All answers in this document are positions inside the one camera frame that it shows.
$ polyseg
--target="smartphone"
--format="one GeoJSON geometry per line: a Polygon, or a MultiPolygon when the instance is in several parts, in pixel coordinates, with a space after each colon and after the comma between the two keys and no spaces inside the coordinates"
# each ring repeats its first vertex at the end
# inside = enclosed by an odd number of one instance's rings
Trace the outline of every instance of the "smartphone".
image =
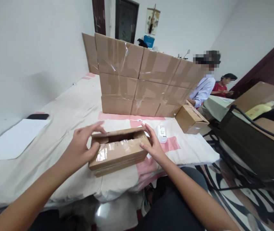
{"type": "Polygon", "coordinates": [[[41,119],[46,120],[49,117],[49,114],[32,114],[27,117],[27,119],[41,119]]]}

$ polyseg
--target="table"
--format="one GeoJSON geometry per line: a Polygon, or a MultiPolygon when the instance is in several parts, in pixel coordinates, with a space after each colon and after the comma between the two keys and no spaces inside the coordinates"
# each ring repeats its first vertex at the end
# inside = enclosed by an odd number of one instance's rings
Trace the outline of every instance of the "table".
{"type": "MultiPolygon", "coordinates": [[[[210,95],[209,98],[204,101],[201,108],[208,119],[212,116],[220,122],[229,110],[227,106],[233,101],[233,99],[210,95]]],[[[233,112],[233,114],[250,124],[250,122],[240,113],[233,112]]]]}

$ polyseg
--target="hand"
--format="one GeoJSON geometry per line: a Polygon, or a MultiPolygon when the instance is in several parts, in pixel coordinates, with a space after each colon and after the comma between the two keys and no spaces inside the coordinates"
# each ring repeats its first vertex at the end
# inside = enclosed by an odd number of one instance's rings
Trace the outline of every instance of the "hand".
{"type": "Polygon", "coordinates": [[[99,121],[74,131],[72,141],[57,162],[63,171],[73,174],[94,157],[99,148],[99,143],[95,142],[90,149],[86,143],[93,132],[106,133],[101,126],[103,123],[104,121],[99,121]]]}
{"type": "Polygon", "coordinates": [[[149,154],[151,154],[151,156],[154,158],[154,160],[156,160],[159,165],[162,165],[162,163],[165,160],[169,160],[169,158],[163,151],[154,130],[148,124],[142,124],[142,127],[144,127],[145,131],[150,135],[150,143],[152,147],[144,143],[141,143],[140,146],[149,154]]]}

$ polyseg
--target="white paper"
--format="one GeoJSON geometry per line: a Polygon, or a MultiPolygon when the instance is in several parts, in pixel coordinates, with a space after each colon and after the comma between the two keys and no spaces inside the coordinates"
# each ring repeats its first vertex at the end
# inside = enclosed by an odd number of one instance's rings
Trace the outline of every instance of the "white paper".
{"type": "Polygon", "coordinates": [[[220,97],[220,99],[221,99],[222,101],[227,102],[227,103],[232,103],[232,102],[234,101],[234,99],[223,98],[223,97],[220,97]]]}
{"type": "Polygon", "coordinates": [[[50,120],[23,119],[0,136],[0,160],[15,159],[50,120]]]}

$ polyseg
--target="door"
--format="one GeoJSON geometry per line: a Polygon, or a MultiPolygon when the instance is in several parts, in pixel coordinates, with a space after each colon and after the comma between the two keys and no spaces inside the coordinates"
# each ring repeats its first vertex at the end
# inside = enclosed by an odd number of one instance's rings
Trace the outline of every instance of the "door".
{"type": "Polygon", "coordinates": [[[117,0],[115,9],[115,38],[134,43],[139,3],[117,0]]]}
{"type": "Polygon", "coordinates": [[[232,97],[239,97],[260,81],[274,85],[274,48],[231,89],[235,92],[232,97]]]}
{"type": "Polygon", "coordinates": [[[106,35],[105,0],[92,0],[92,6],[95,32],[106,35]]]}

